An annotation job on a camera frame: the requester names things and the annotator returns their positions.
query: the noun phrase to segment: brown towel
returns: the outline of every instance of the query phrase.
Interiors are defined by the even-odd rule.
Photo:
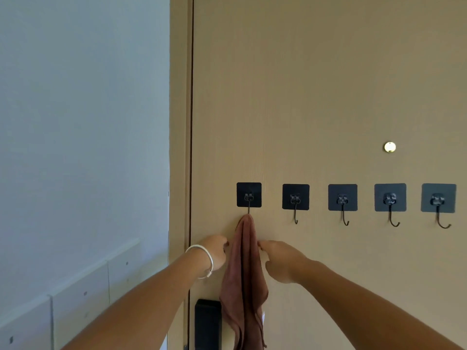
[[[241,218],[231,246],[220,290],[222,317],[235,332],[234,350],[262,350],[266,345],[261,306],[268,298],[268,286],[251,215]]]

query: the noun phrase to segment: silver bangle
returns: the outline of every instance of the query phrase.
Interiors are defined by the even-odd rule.
[[[209,254],[208,250],[205,247],[203,247],[202,245],[192,245],[192,246],[188,247],[188,249],[185,251],[185,253],[188,252],[191,248],[201,248],[203,251],[206,252],[207,256],[209,257],[209,260],[211,261],[211,270],[207,273],[206,276],[203,276],[202,278],[198,278],[198,279],[206,279],[206,278],[210,277],[211,274],[213,273],[213,269],[214,269],[213,257],[211,257],[211,254]]]

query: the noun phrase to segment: beige door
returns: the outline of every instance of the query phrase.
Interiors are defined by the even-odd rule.
[[[467,0],[194,0],[191,241],[233,235],[237,182],[262,183],[259,238],[283,240],[467,347]],[[397,150],[382,146],[394,141]],[[310,210],[282,185],[310,185]],[[328,184],[358,184],[344,226]],[[375,212],[376,183],[407,211]],[[423,183],[457,184],[455,214],[420,210]],[[192,288],[217,299],[223,272]],[[266,276],[265,341],[350,349],[297,285]],[[232,348],[224,327],[224,349]]]

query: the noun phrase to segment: door frame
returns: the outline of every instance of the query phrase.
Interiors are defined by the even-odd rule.
[[[170,0],[169,263],[190,244],[192,30],[193,0]],[[173,319],[168,350],[188,344],[188,302]]]

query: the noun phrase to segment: white wall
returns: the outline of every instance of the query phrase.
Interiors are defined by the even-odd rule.
[[[0,317],[139,237],[167,264],[169,0],[0,0]]]

